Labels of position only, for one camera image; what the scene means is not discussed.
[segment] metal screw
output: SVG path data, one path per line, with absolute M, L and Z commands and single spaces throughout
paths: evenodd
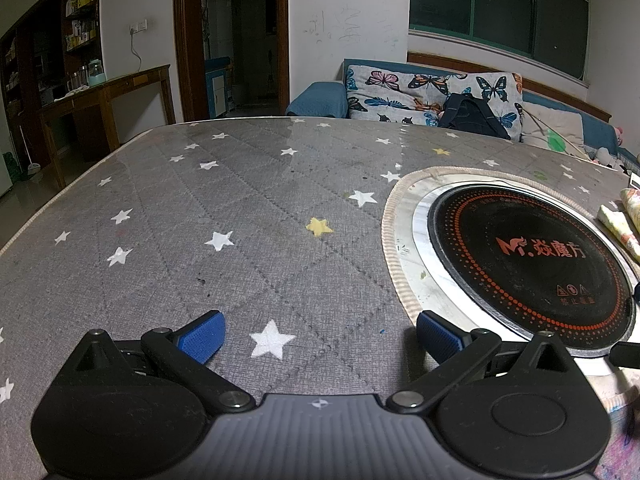
M 245 392 L 230 390 L 220 394 L 218 400 L 228 408 L 242 408 L 251 402 L 251 397 Z
M 424 397 L 421 396 L 421 394 L 419 394 L 418 392 L 412 392 L 411 390 L 398 392 L 394 394 L 391 399 L 398 406 L 402 406 L 403 408 L 415 408 L 416 406 L 420 406 L 424 402 Z

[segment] table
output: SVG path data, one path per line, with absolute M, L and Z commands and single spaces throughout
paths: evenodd
M 109 79 L 88 90 L 60 99 L 60 101 L 53 102 L 40 109 L 42 131 L 44 133 L 49 157 L 56 171 L 56 180 L 58 181 L 60 189 L 66 186 L 66 182 L 62 167 L 60 166 L 58 150 L 53 140 L 50 122 L 64 115 L 98 106 L 100 107 L 100 115 L 102 117 L 102 124 L 104 125 L 109 150 L 110 152 L 114 152 L 114 150 L 120 147 L 120 141 L 118 140 L 116 123 L 113 118 L 112 100 L 154 83 L 160 83 L 161 86 L 162 104 L 164 106 L 166 122 L 168 124 L 175 124 L 174 101 L 171 95 L 171 83 L 169 80 L 169 65 L 149 68 L 141 72 Z
M 218 309 L 227 337 L 207 365 L 258 401 L 385 400 L 420 376 L 424 354 L 380 221 L 396 183 L 383 175 L 430 166 L 538 179 L 594 214 L 626 184 L 620 172 L 501 139 L 325 118 L 162 126 L 111 153 L 0 251 L 0 383 L 14 384 L 0 404 L 0 480 L 44 473 L 31 414 L 91 328 L 139 338 Z M 265 330 L 288 341 L 265 349 L 252 338 Z

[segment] black round cooktop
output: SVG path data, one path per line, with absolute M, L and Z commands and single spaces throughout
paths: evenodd
M 430 238 L 447 271 L 521 335 L 555 330 L 576 356 L 606 354 L 634 322 L 623 269 L 580 220 L 526 192 L 469 185 L 439 196 Z

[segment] desk leg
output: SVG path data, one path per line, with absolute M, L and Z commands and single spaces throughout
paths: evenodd
M 175 124 L 174 100 L 171 97 L 171 82 L 169 75 L 160 82 L 162 87 L 162 104 L 164 105 L 164 114 L 166 115 L 167 124 Z
M 53 140 L 53 132 L 48 121 L 44 119 L 40 120 L 42 124 L 42 132 L 44 133 L 44 140 L 47 145 L 47 151 L 49 152 L 49 158 L 53 164 L 53 170 L 56 172 L 56 181 L 62 191 L 66 187 L 65 174 L 62 172 L 62 166 L 60 166 L 60 159 L 58 158 L 58 150 L 56 149 L 56 143 Z
M 111 107 L 111 95 L 106 91 L 100 92 L 100 114 L 102 115 L 102 124 L 104 125 L 104 132 L 107 135 L 107 143 L 109 144 L 109 151 L 114 152 L 120 147 L 120 140 L 118 139 L 118 131 L 116 129 L 116 121 L 113 118 L 113 108 Z

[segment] doorway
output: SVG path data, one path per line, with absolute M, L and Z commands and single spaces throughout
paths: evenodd
M 174 0 L 185 121 L 284 114 L 287 0 Z

